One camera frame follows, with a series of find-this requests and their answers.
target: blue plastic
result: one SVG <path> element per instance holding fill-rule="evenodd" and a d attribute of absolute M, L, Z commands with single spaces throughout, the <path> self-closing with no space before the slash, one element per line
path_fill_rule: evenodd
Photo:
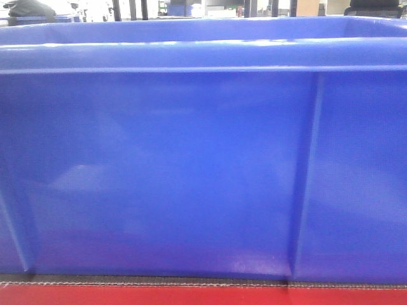
<path fill-rule="evenodd" d="M 176 5 L 171 4 L 167 6 L 167 15 L 168 16 L 191 16 L 192 15 L 193 6 L 187 5 L 186 12 L 185 12 L 185 5 Z"/>
<path fill-rule="evenodd" d="M 0 271 L 407 283 L 407 22 L 0 43 Z"/>

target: vertical ridge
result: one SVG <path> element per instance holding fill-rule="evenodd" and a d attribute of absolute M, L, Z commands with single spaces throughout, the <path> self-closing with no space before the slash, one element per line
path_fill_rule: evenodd
<path fill-rule="evenodd" d="M 308 109 L 301 144 L 298 154 L 296 178 L 293 196 L 293 218 L 291 219 L 291 232 L 288 249 L 288 261 L 291 270 L 291 280 L 296 279 L 297 267 L 301 259 L 303 226 L 308 210 L 309 183 L 312 178 L 312 163 L 314 160 L 317 137 L 319 134 L 319 121 L 324 93 L 324 76 L 317 72 L 314 74 L 314 89 L 311 93 L 310 108 Z"/>

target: plastic crate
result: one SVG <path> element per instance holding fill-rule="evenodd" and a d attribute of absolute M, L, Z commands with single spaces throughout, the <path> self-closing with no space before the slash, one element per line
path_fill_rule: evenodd
<path fill-rule="evenodd" d="M 192 5 L 177 5 L 171 4 L 167 6 L 168 16 L 192 16 Z"/>
<path fill-rule="evenodd" d="M 0 44 L 0 271 L 407 282 L 406 22 L 47 24 Z"/>

